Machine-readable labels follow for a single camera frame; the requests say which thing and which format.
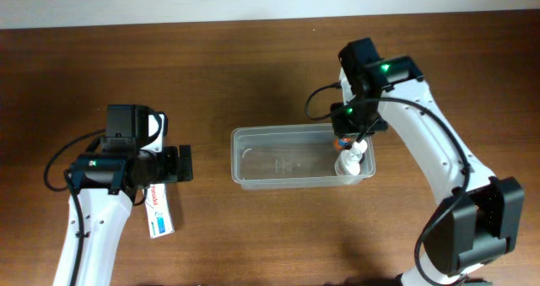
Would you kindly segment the orange tube white cap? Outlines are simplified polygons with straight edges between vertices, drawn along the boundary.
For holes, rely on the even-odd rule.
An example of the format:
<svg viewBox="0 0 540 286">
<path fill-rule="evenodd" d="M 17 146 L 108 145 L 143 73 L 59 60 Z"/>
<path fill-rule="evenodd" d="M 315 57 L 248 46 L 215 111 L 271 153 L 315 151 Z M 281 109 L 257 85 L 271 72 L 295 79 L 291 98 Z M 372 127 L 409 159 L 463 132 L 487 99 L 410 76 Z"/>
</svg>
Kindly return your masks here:
<svg viewBox="0 0 540 286">
<path fill-rule="evenodd" d="M 350 138 L 336 138 L 334 140 L 333 146 L 338 152 L 341 152 L 342 150 L 347 148 L 350 142 Z"/>
</svg>

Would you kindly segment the white pump lotion bottle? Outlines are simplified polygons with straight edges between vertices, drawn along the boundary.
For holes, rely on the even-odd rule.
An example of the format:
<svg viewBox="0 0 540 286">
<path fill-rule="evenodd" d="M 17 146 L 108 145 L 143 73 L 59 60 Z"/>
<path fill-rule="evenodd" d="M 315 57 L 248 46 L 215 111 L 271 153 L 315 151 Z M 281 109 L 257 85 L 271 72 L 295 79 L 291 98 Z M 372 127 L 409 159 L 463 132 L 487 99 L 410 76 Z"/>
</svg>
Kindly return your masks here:
<svg viewBox="0 0 540 286">
<path fill-rule="evenodd" d="M 357 148 L 344 149 L 338 156 L 334 170 L 340 176 L 357 176 L 361 171 L 360 161 L 364 154 Z"/>
</svg>

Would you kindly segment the white Panadol medicine box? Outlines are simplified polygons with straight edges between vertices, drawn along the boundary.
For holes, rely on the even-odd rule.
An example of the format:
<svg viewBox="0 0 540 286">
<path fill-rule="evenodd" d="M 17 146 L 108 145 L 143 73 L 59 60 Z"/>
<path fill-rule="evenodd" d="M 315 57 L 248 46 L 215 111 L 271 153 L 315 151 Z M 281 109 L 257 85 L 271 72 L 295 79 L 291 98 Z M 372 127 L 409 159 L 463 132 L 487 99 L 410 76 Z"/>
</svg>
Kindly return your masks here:
<svg viewBox="0 0 540 286">
<path fill-rule="evenodd" d="M 153 184 L 147 190 L 145 208 L 151 239 L 175 232 L 167 199 L 166 184 Z"/>
</svg>

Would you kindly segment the dark syrup bottle white cap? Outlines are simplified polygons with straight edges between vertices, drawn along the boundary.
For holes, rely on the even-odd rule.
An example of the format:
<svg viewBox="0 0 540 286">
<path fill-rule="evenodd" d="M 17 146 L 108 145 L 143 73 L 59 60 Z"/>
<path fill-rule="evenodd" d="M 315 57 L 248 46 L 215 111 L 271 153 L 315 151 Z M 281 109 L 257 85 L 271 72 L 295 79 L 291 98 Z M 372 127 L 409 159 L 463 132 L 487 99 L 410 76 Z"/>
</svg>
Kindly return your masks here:
<svg viewBox="0 0 540 286">
<path fill-rule="evenodd" d="M 351 149 L 356 149 L 360 151 L 362 154 L 366 152 L 368 149 L 368 143 L 366 140 L 361 140 L 360 142 L 353 142 Z"/>
</svg>

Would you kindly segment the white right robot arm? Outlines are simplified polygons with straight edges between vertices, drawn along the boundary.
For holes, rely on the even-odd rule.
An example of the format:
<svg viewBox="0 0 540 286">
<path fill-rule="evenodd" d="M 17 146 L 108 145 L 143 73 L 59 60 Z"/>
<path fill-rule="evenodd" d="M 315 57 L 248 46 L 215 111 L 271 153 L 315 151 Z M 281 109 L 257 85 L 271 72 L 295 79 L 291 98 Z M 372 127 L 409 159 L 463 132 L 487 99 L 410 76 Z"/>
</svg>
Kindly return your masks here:
<svg viewBox="0 0 540 286">
<path fill-rule="evenodd" d="M 355 137 L 338 156 L 339 176 L 356 176 L 365 136 L 387 122 L 424 173 L 437 208 L 414 246 L 414 266 L 397 285 L 464 285 L 467 275 L 516 248 L 524 191 L 498 178 L 462 141 L 411 57 L 341 52 L 343 103 L 331 110 L 335 133 Z"/>
</svg>

